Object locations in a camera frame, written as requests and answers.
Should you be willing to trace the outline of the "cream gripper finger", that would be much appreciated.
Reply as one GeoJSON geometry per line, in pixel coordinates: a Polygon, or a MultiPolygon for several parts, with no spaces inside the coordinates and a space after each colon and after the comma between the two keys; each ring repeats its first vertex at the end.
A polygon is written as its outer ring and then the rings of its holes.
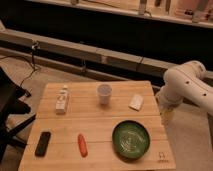
{"type": "Polygon", "coordinates": [[[174,112],[172,109],[164,109],[161,112],[162,124],[168,125],[169,122],[172,120],[173,116],[174,116],[174,112]]]}

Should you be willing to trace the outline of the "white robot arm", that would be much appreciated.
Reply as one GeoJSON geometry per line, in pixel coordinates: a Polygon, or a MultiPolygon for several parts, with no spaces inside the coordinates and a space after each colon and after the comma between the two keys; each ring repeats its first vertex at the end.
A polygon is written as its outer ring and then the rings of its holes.
{"type": "Polygon", "coordinates": [[[156,94],[161,121],[167,125],[173,110],[186,98],[213,116],[213,87],[203,81],[206,68],[199,61],[189,61],[167,69],[164,85],[156,94]]]}

